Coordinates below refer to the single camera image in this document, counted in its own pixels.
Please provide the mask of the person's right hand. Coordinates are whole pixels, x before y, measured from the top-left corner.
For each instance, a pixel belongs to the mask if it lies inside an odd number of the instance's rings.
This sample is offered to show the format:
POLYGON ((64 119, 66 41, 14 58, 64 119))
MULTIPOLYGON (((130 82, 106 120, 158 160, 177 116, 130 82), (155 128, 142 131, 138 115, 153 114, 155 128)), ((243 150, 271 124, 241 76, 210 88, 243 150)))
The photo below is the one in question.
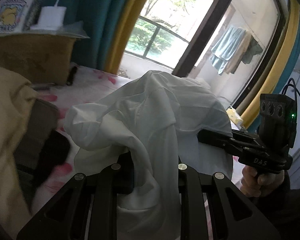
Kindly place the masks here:
POLYGON ((285 179, 285 172, 279 174, 269 173, 258 175, 258 172, 250 166, 242 170, 240 191, 247 197, 265 196, 277 189, 285 179))

